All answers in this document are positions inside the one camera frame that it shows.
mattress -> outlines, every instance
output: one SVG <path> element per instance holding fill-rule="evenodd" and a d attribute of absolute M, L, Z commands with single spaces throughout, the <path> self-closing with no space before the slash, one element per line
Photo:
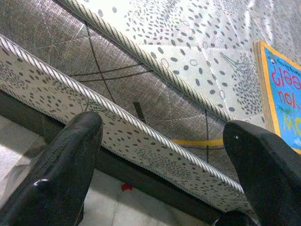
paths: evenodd
<path fill-rule="evenodd" d="M 63 123 L 96 111 L 108 150 L 254 216 L 222 130 L 264 127 L 253 41 L 300 63 L 299 12 L 293 0 L 4 0 L 0 89 Z"/>

yellow book border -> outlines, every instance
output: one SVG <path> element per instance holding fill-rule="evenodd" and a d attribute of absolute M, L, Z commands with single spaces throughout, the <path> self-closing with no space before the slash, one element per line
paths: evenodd
<path fill-rule="evenodd" d="M 262 66 L 263 66 L 264 80 L 265 80 L 266 89 L 267 89 L 267 93 L 268 93 L 268 100 L 269 100 L 269 106 L 270 106 L 270 109 L 271 109 L 271 115 L 272 115 L 274 131 L 278 136 L 281 137 L 280 127 L 279 127 L 278 118 L 277 118 L 277 114 L 276 114 L 276 109 L 275 109 L 275 105 L 274 105 L 274 99 L 273 99 L 273 95 L 272 95 L 272 90 L 270 88 L 269 70 L 268 70 L 268 63 L 267 63 L 268 59 L 267 59 L 267 56 L 265 54 L 264 48 L 267 48 L 270 52 L 272 52 L 272 54 L 276 55 L 279 58 L 282 58 L 285 61 L 287 61 L 289 64 L 291 64 L 292 66 L 297 68 L 299 71 L 301 71 L 301 66 L 299 66 L 298 64 L 296 64 L 295 62 L 293 62 L 292 60 L 287 58 L 286 56 L 284 56 L 281 53 L 274 50 L 271 46 L 269 46 L 264 41 L 260 42 L 261 62 L 262 62 Z M 295 152 L 301 154 L 301 150 L 296 149 L 296 148 L 293 148 L 293 150 Z"/>

children's book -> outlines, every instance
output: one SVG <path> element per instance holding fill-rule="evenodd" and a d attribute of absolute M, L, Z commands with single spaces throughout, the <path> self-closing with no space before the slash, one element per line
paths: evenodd
<path fill-rule="evenodd" d="M 267 43 L 254 43 L 267 129 L 301 154 L 301 67 Z"/>

red spot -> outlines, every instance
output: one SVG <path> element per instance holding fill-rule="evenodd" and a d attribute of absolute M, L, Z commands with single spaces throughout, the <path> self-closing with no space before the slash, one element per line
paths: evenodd
<path fill-rule="evenodd" d="M 129 185 L 129 184 L 124 184 L 121 185 L 121 190 L 124 192 L 125 190 L 133 190 L 133 186 Z"/>

book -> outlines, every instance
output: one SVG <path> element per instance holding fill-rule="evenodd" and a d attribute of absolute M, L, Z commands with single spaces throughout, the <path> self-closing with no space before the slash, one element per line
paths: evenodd
<path fill-rule="evenodd" d="M 301 66 L 264 41 L 253 45 L 267 129 L 301 154 Z"/>

